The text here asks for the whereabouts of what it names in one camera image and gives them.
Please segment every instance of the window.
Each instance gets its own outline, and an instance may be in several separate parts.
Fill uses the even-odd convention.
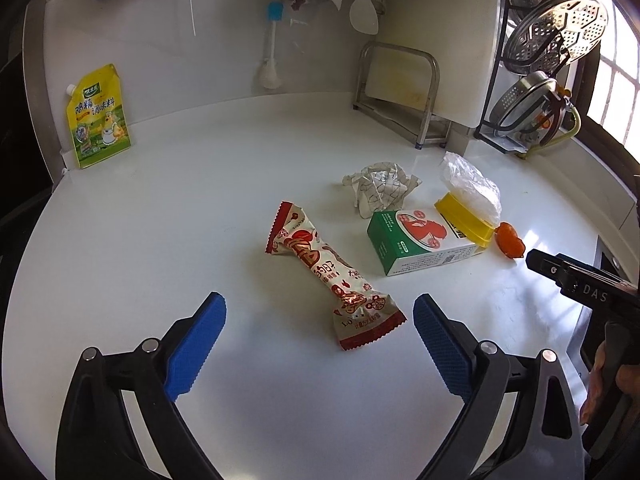
[[[600,62],[588,116],[640,160],[640,49],[612,0],[602,0],[609,25],[600,42]]]

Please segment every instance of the cutting board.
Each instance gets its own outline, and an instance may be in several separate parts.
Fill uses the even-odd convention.
[[[497,47],[500,0],[387,0],[377,41],[429,52],[440,67],[433,113],[478,126]],[[425,59],[376,49],[367,96],[424,110]]]

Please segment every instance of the yellow hose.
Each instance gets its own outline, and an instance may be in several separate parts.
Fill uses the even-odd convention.
[[[582,120],[580,118],[580,114],[578,113],[578,110],[575,109],[575,106],[572,103],[569,103],[569,111],[571,112],[571,115],[574,116],[575,124],[574,124],[574,127],[571,128],[567,133],[562,134],[561,136],[556,137],[555,139],[551,139],[544,146],[540,146],[539,144],[537,144],[535,146],[531,146],[526,153],[516,153],[516,155],[519,156],[520,158],[527,158],[531,153],[539,152],[540,150],[544,150],[545,148],[549,148],[550,146],[558,144],[563,140],[571,139],[571,137],[575,136],[575,134],[577,134],[580,131],[580,128],[582,126]]]

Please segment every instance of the yellow container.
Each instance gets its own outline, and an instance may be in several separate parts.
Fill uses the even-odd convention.
[[[462,231],[473,243],[480,247],[489,246],[494,228],[469,211],[451,193],[447,193],[434,205],[438,213]]]

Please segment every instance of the orange object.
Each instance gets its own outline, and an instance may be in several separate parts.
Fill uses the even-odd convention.
[[[524,242],[518,238],[516,229],[507,222],[502,222],[495,230],[495,241],[498,247],[507,258],[522,258],[526,247]]]

